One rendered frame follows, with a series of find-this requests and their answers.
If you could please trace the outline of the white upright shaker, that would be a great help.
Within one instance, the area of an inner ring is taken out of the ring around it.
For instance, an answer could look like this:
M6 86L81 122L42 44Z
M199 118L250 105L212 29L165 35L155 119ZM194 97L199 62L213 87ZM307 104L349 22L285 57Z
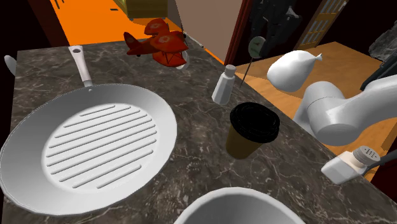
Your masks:
M228 64L220 75L217 85L212 93L212 100L219 105L226 105L229 100L235 81L236 67Z

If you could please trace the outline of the brown cup with black lid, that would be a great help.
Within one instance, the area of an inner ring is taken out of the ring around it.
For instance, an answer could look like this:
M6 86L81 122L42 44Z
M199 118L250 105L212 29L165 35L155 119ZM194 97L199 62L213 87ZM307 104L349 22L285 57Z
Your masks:
M236 159L245 159L279 133L279 116L256 102L243 102L230 112L226 151Z

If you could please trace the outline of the red toy biplane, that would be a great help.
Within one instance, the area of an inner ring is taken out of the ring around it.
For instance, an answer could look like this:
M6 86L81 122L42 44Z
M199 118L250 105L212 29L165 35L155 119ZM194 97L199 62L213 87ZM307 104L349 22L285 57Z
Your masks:
M153 60L167 67L182 69L187 67L189 58L187 54L186 35L181 31L170 31L169 25L162 18L149 21L144 29L145 35L151 37L138 41L128 32L123 33L124 40L129 47L127 55L152 54Z

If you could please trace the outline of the green dial probe thermometer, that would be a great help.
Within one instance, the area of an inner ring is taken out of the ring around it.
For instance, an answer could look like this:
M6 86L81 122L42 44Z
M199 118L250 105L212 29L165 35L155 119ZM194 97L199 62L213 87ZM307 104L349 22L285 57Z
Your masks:
M255 36L248 44L248 53L251 57L251 60L247 66L247 69L244 73L243 79L240 83L240 87L244 83L244 80L246 78L246 75L249 71L249 68L251 67L251 64L253 62L253 59L259 59L261 57L261 49L263 48L264 44L266 42L266 39L262 36Z

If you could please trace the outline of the white tied pouch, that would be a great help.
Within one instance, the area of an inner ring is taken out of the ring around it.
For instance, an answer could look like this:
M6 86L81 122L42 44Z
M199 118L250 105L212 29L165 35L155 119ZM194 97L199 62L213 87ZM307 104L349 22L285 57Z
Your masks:
M278 90L296 92L302 87L315 62L322 59L321 53L314 56L307 51L293 50L269 67L267 79Z

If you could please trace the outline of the white bowl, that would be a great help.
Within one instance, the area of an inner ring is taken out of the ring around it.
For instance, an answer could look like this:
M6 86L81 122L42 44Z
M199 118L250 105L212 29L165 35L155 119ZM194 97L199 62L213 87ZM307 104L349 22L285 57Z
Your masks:
M192 202L174 224L306 224L273 197L243 187L213 190Z

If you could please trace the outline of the white ridged grill pan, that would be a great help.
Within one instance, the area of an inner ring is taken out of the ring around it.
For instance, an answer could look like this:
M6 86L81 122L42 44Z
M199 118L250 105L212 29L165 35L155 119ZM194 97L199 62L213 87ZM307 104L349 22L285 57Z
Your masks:
M89 213L132 195L160 172L177 137L163 98L133 85L94 85L83 48L69 50L83 88L32 111L0 150L4 195L51 216Z

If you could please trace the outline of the yellow-green wooden cabinet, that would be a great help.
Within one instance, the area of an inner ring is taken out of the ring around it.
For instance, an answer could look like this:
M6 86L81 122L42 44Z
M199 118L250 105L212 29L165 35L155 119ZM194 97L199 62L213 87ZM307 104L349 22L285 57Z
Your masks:
M135 18L166 18L168 0L113 0L133 20Z

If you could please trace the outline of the wooden door with glass panes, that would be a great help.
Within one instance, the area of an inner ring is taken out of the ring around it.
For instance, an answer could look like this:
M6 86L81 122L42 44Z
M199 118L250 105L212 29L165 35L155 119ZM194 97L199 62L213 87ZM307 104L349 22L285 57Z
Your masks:
M322 0L294 50L316 47L348 2L349 0Z

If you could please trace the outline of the white shaker with grey cap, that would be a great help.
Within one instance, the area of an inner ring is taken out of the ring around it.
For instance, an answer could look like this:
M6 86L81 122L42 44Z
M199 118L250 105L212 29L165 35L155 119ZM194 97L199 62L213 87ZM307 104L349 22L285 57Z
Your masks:
M345 151L331 159L321 168L321 172L336 185L354 179L380 161L379 154L368 146L360 146L354 151Z

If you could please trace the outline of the small white rounded object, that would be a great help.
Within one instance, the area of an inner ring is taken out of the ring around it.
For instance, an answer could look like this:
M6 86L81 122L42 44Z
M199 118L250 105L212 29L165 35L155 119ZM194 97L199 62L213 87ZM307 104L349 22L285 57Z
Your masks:
M10 72L12 73L12 75L15 75L16 66L17 66L16 60L13 57L11 57L10 55L5 55L4 56L4 61L5 61L6 66L8 67Z

